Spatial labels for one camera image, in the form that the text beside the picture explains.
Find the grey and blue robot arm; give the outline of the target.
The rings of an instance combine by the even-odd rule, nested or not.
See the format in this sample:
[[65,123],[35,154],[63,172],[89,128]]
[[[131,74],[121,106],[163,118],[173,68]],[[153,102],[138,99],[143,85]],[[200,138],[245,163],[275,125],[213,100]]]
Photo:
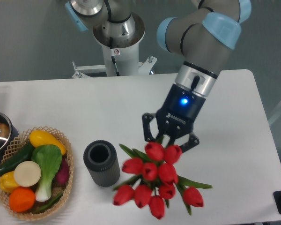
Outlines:
[[[108,76],[141,73],[139,43],[145,25],[123,0],[69,0],[65,8],[79,30],[93,31]],[[250,14],[248,0],[202,0],[196,12],[160,23],[156,32],[159,46],[185,60],[162,107],[142,116],[145,141],[168,136],[173,144],[187,135],[182,151],[199,144],[194,121],[235,48],[241,23]]]

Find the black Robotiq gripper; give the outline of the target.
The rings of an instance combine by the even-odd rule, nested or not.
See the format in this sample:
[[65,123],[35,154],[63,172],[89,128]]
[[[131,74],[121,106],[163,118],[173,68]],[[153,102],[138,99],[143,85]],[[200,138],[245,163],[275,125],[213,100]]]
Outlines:
[[[189,134],[188,141],[180,145],[182,152],[199,145],[199,138],[193,131],[193,124],[198,116],[204,102],[204,97],[195,95],[192,91],[172,85],[165,102],[156,113],[144,113],[142,125],[144,140],[146,142],[162,142],[164,136],[170,137],[170,142]],[[156,118],[158,134],[153,137],[150,122]]]

